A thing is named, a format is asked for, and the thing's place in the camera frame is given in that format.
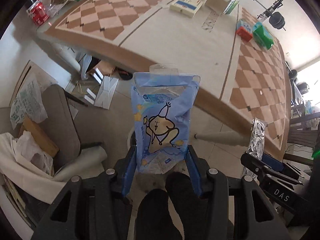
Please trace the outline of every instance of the cartoon character print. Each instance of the cartoon character print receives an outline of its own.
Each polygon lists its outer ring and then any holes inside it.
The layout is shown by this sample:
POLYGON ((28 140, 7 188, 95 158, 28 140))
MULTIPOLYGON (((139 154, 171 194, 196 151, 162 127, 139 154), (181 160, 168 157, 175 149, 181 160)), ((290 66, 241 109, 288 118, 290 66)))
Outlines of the cartoon character print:
POLYGON ((151 137, 148 152, 155 153, 164 147, 177 147, 172 141, 178 136, 179 129, 167 118, 171 103, 166 103, 160 110, 159 114, 143 118, 143 123, 147 125, 146 133, 151 137))

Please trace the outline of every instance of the tissue box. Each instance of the tissue box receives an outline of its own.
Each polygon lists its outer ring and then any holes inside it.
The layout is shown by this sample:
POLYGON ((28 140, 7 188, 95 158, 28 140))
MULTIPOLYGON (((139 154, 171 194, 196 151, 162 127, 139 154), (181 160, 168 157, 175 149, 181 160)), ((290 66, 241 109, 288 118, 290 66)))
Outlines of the tissue box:
POLYGON ((245 41, 250 41, 252 39, 252 28, 251 25, 245 22, 244 19, 240 19, 237 22, 236 34, 238 34, 245 41))
POLYGON ((273 46, 273 38, 261 22, 257 22, 253 26, 252 34, 253 39, 261 48, 269 50, 273 46))

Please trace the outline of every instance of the table leg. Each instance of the table leg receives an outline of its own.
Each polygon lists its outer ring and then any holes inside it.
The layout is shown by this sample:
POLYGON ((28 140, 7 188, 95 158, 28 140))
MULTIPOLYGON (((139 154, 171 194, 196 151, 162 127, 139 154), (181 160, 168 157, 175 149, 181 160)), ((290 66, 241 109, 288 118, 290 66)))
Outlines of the table leg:
POLYGON ((235 131, 216 132, 210 134, 195 134, 196 139, 204 140, 207 142, 221 143, 231 146, 248 146, 250 137, 244 137, 235 131))
POLYGON ((55 43, 49 42, 50 45, 53 47, 55 53, 62 58, 65 62, 67 62, 72 68, 74 68, 78 73, 81 73, 81 66, 76 61, 76 59, 69 53, 68 47, 55 43))

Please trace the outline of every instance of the blue snack bag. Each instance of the blue snack bag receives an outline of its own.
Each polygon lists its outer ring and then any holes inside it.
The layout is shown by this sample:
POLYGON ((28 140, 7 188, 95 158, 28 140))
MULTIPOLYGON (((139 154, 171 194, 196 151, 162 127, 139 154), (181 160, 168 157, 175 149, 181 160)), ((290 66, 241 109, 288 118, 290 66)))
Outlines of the blue snack bag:
POLYGON ((133 74, 131 103, 139 172, 166 173, 185 158, 190 109, 200 77, 189 74, 133 74))

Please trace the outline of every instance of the white paper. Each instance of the white paper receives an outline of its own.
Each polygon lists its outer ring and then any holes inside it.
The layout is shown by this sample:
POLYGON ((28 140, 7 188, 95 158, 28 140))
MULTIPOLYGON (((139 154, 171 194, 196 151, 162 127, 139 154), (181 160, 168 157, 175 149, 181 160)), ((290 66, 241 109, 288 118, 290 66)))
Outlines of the white paper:
POLYGON ((72 116, 72 120, 74 120, 79 112, 78 109, 76 109, 73 105, 69 105, 70 113, 72 116))
POLYGON ((12 141, 14 157, 20 165, 44 178, 52 178, 53 159, 36 144, 28 131, 12 141))
POLYGON ((35 74, 31 74, 14 99, 10 121, 13 129, 18 123, 22 123, 25 114, 36 123, 40 123, 48 118, 47 112, 42 104, 41 91, 35 74))

